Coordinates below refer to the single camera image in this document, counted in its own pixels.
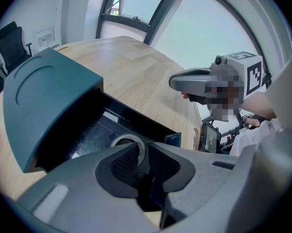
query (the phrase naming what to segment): wooden table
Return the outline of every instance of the wooden table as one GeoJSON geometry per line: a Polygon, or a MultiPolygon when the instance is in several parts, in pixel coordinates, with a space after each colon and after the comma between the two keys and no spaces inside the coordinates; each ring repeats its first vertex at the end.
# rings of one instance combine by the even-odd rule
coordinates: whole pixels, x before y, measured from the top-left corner
{"type": "MultiPolygon", "coordinates": [[[[129,37],[67,44],[57,49],[104,78],[104,91],[147,117],[181,132],[181,146],[193,149],[201,117],[195,103],[184,100],[168,85],[169,77],[182,70],[171,59],[129,37]]],[[[45,172],[22,173],[11,151],[0,94],[0,191],[16,200],[45,172]]]]}

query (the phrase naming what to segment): light wood tabletop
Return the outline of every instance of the light wood tabletop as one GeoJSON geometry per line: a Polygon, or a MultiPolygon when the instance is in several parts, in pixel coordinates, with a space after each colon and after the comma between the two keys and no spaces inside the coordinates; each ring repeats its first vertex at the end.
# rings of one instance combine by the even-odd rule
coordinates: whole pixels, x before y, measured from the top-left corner
{"type": "MultiPolygon", "coordinates": [[[[171,59],[130,37],[67,44],[56,49],[104,78],[104,92],[158,123],[181,132],[181,147],[192,150],[201,117],[195,103],[184,100],[168,85],[182,70],[171,59]]],[[[0,94],[0,191],[16,200],[43,171],[22,173],[6,135],[3,93],[0,94]]]]}

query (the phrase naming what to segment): screen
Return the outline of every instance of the screen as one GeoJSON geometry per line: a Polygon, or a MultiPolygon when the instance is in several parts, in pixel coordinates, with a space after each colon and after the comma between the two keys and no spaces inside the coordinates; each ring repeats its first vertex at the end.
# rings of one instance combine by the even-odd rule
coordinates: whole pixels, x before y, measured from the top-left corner
{"type": "Polygon", "coordinates": [[[217,132],[210,127],[207,127],[205,150],[210,153],[216,153],[217,132]]]}

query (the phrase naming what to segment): chair headrest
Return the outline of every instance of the chair headrest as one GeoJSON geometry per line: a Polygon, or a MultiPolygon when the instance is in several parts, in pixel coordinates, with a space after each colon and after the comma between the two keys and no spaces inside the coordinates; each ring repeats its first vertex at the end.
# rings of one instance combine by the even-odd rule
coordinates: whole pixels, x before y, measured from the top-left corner
{"type": "Polygon", "coordinates": [[[15,29],[16,29],[16,22],[15,21],[7,24],[5,27],[3,27],[0,30],[0,39],[4,38],[6,35],[8,35],[11,31],[13,31],[15,29]]]}

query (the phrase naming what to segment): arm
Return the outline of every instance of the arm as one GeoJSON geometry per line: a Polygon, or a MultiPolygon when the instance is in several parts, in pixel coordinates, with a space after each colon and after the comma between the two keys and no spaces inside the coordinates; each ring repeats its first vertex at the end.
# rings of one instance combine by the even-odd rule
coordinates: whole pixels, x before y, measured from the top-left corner
{"type": "Polygon", "coordinates": [[[241,104],[240,109],[250,111],[261,117],[269,119],[276,118],[276,115],[263,92],[257,92],[246,99],[243,104],[241,104]]]}

